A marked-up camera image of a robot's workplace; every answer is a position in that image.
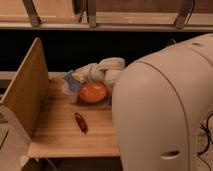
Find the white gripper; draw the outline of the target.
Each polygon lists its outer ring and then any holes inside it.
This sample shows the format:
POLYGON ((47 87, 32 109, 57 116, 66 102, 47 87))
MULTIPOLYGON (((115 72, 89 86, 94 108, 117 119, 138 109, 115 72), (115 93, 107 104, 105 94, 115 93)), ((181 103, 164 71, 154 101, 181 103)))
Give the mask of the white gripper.
POLYGON ((80 83, 93 82, 92 69, 95 67, 95 63, 91 63, 76 69, 73 73, 73 77, 80 83))

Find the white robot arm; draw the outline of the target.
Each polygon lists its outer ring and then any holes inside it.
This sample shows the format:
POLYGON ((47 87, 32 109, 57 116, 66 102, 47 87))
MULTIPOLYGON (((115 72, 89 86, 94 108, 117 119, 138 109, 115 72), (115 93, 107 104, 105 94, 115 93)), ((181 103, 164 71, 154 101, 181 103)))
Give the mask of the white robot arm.
POLYGON ((197 171, 197 131, 213 110, 213 33, 126 66, 107 58, 80 69, 106 73, 124 171, 197 171))

